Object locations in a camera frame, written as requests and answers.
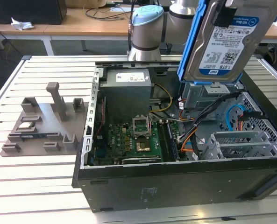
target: barcode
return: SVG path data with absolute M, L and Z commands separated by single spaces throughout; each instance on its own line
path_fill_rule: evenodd
M 221 64 L 233 64 L 237 56 L 238 53 L 226 53 Z

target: hard drive label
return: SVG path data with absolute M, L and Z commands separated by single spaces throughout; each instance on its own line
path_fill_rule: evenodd
M 227 74 L 244 48 L 243 40 L 255 30 L 258 22 L 258 17 L 235 16 L 228 28 L 214 27 L 199 66 L 200 73 Z

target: black computer tower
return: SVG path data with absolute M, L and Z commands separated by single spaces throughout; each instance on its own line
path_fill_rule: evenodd
M 59 25 L 67 14 L 64 0 L 0 0 L 0 24 L 17 21 Z

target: aluminum profile table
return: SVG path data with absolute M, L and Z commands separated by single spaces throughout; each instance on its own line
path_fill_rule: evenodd
M 181 56 L 163 56 L 179 61 Z M 125 61 L 125 56 L 33 56 L 21 61 L 0 90 L 0 151 L 22 108 L 24 97 L 50 103 L 45 87 L 60 83 L 65 102 L 89 100 L 92 71 L 98 61 Z M 245 70 L 259 88 L 277 103 L 277 74 L 254 57 Z M 0 223 L 277 223 L 277 191 L 261 201 L 174 208 L 92 213 L 81 189 L 71 187 L 75 155 L 1 157 Z

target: yellow cable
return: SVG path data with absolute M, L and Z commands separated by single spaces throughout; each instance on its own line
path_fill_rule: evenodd
M 163 108 L 163 109 L 160 109 L 160 110 L 151 110 L 150 112 L 161 112 L 161 111 L 165 111 L 165 110 L 167 110 L 168 108 L 171 107 L 171 105 L 172 105 L 172 97 L 171 97 L 170 93 L 169 93 L 163 86 L 161 86 L 161 85 L 159 85 L 159 84 L 157 84 L 157 83 L 154 83 L 154 85 L 157 85 L 157 86 L 161 87 L 161 88 L 168 94 L 168 96 L 170 97 L 170 104 L 168 104 L 168 106 L 167 106 L 166 108 Z

